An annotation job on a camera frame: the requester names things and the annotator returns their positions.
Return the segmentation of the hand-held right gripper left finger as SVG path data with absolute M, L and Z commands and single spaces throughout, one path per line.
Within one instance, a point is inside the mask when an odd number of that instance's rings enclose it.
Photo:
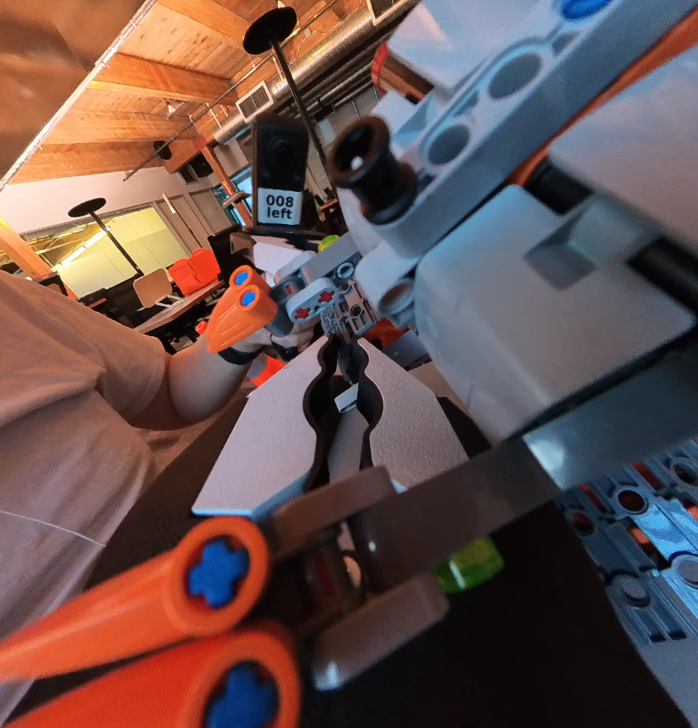
M 249 395 L 192 505 L 194 515 L 264 521 L 302 494 L 317 444 L 304 413 L 304 396 L 325 371 L 319 355 L 332 339 L 318 339 Z

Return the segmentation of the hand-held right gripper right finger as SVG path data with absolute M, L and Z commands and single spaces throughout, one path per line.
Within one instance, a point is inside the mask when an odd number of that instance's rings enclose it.
M 387 469 L 397 492 L 457 468 L 468 455 L 437 397 L 420 380 L 364 339 L 359 392 L 369 396 L 369 457 Z

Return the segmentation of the grey orange tracked toy robot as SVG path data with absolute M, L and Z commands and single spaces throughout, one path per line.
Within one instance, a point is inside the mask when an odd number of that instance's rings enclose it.
M 39 678 L 127 662 L 13 726 L 298 726 L 441 621 L 432 570 L 560 498 L 618 620 L 698 726 L 698 2 L 423 2 L 430 83 L 334 142 L 349 233 L 276 286 L 242 269 L 218 352 L 344 284 L 411 326 L 490 443 L 397 492 L 358 335 L 319 355 L 300 496 L 208 516 L 0 640 L 0 726 Z

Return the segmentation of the person's left forearm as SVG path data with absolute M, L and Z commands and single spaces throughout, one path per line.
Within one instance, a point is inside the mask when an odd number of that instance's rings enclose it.
M 176 413 L 189 424 L 217 413 L 241 387 L 252 362 L 239 367 L 224 361 L 209 350 L 207 336 L 178 351 L 168 359 L 165 369 Z

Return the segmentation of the person's left hand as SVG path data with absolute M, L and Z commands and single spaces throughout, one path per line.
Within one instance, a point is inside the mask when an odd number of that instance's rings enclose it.
M 313 326 L 308 328 L 296 326 L 288 335 L 281 337 L 272 334 L 266 328 L 261 328 L 243 340 L 234 343 L 232 349 L 244 353 L 260 352 L 266 348 L 302 351 L 310 345 L 314 332 L 315 328 Z

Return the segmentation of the white air vent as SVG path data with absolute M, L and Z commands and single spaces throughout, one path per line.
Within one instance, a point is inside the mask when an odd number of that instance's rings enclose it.
M 366 6 L 372 17 L 372 23 L 379 25 L 386 20 L 394 18 L 398 13 L 407 11 L 418 4 L 419 1 L 366 1 Z
M 250 122 L 256 115 L 266 111 L 273 104 L 270 89 L 265 81 L 262 81 L 245 96 L 240 97 L 236 102 L 236 110 L 240 113 L 245 122 Z

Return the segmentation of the orange reflective safety cone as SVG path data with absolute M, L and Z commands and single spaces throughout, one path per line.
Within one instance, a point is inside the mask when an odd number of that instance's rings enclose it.
M 284 362 L 262 353 L 253 360 L 247 377 L 255 387 L 260 387 L 284 367 Z

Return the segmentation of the black pole with round disc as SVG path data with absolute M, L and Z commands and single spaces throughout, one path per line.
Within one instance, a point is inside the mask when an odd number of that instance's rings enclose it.
M 131 265 L 131 267 L 134 269 L 137 276 L 143 276 L 144 272 L 141 270 L 141 268 L 136 264 L 135 260 L 132 258 L 132 256 L 126 251 L 126 249 L 121 245 L 121 243 L 117 240 L 117 238 L 114 236 L 114 234 L 107 228 L 106 223 L 102 221 L 100 218 L 98 211 L 106 205 L 106 200 L 103 197 L 98 198 L 92 198 L 89 200 L 86 200 L 82 202 L 79 205 L 75 205 L 68 211 L 68 215 L 70 218 L 81 218 L 86 215 L 89 215 L 94 222 L 98 225 L 101 232 L 104 232 L 108 239 L 113 243 L 113 245 L 117 248 L 117 250 L 121 253 L 121 255 L 126 259 L 126 261 Z
M 264 13 L 248 27 L 243 37 L 243 49 L 250 55 L 259 55 L 268 50 L 272 50 L 282 70 L 290 93 L 293 96 L 300 117 L 309 133 L 310 140 L 317 152 L 320 163 L 325 168 L 326 155 L 322 143 L 317 136 L 314 123 L 309 118 L 299 88 L 290 71 L 288 60 L 281 47 L 282 42 L 288 39 L 295 29 L 296 24 L 297 14 L 292 7 L 280 6 L 272 9 Z

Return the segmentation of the orange seat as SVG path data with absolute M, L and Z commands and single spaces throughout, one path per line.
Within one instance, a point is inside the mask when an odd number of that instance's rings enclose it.
M 181 294 L 189 296 L 217 281 L 221 270 L 214 252 L 199 248 L 191 253 L 190 258 L 177 260 L 168 268 L 168 274 Z

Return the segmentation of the silver air duct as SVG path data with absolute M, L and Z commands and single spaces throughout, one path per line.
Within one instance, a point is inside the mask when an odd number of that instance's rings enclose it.
M 391 22 L 402 18 L 408 12 L 409 10 L 402 11 L 394 18 L 379 25 L 374 25 L 365 3 L 361 9 L 351 13 L 324 40 L 290 64 L 290 71 L 296 85 L 300 90 L 303 90 L 321 74 L 337 65 L 341 66 L 346 59 L 351 60 L 356 56 L 360 46 L 365 41 L 369 41 L 378 32 L 386 30 Z M 293 100 L 286 80 L 281 74 L 267 81 L 267 86 L 270 89 L 273 104 L 266 111 L 272 111 L 286 101 Z M 241 132 L 246 125 L 247 122 L 243 120 L 237 110 L 231 111 L 222 125 L 213 130 L 213 139 L 217 143 L 226 143 Z

